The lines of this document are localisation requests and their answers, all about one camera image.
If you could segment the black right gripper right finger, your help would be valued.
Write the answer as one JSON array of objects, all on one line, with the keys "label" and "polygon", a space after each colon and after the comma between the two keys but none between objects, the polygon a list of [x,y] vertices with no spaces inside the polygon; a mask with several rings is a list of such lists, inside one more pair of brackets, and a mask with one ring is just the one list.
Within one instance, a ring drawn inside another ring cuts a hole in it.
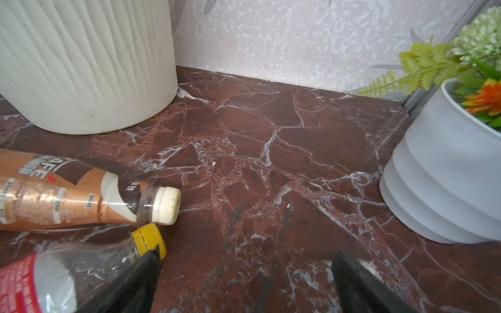
[{"label": "black right gripper right finger", "polygon": [[343,312],[416,312],[348,253],[338,252],[331,270]]}]

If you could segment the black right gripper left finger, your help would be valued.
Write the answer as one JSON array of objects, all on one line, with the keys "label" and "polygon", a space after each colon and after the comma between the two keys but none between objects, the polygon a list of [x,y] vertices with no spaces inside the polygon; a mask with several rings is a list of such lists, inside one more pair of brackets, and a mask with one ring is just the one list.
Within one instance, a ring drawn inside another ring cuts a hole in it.
[{"label": "black right gripper left finger", "polygon": [[160,249],[148,251],[78,312],[150,312],[161,273]]}]

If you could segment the clear bottle red label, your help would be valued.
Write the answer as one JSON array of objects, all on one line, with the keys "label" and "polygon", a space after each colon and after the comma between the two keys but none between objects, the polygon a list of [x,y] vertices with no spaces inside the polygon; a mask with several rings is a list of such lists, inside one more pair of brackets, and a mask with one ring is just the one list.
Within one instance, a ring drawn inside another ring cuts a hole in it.
[{"label": "clear bottle red label", "polygon": [[166,245],[155,224],[106,245],[61,243],[1,269],[2,312],[77,312],[146,254],[163,260]]}]

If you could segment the brown coffee drink bottle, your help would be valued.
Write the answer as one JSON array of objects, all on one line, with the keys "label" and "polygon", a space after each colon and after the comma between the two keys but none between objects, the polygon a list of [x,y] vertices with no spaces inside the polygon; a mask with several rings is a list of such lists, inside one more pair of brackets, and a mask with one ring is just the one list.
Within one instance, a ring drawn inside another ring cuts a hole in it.
[{"label": "brown coffee drink bottle", "polygon": [[51,232],[177,220],[181,191],[124,179],[80,160],[1,150],[1,229]]}]

